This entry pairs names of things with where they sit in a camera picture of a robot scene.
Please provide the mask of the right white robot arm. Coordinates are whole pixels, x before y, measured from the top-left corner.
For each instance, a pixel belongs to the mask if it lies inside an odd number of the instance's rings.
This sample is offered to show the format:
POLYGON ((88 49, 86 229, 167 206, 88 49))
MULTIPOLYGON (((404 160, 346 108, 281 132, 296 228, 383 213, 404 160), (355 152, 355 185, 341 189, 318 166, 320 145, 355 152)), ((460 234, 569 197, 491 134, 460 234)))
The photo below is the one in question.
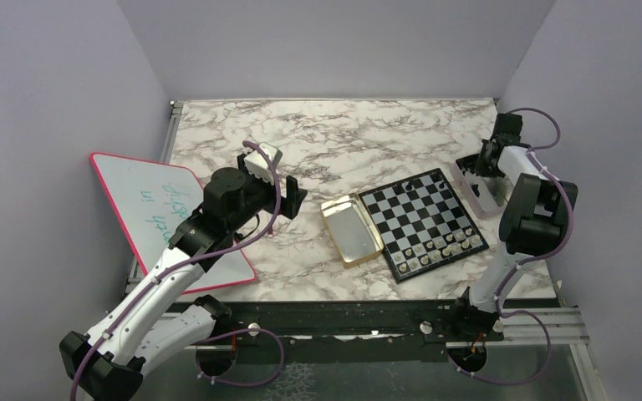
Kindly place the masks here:
POLYGON ((449 328, 461 340, 493 332, 521 276, 558 254, 572 233, 578 187, 558 179, 538 160, 541 146, 522 142, 522 112, 498 114, 481 150, 451 166, 476 216, 501 217, 497 254, 451 309, 449 328))

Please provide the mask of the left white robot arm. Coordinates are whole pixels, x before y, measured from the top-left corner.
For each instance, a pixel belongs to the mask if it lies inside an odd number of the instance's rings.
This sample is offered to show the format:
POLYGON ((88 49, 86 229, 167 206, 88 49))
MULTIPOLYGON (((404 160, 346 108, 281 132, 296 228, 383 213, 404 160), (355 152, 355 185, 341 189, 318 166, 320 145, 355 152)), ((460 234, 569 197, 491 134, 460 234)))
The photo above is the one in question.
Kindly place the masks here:
POLYGON ((145 375, 189 343, 219 343, 232 311, 211 295, 198 297, 180 317, 155 323, 225 254, 245 247, 235 233, 260 212, 295 218, 308 192, 288 176, 266 182, 247 168, 216 170, 200 205, 176 228, 159 261, 124 300, 87 333, 69 332, 59 351, 72 384, 95 400, 129 400, 145 375))

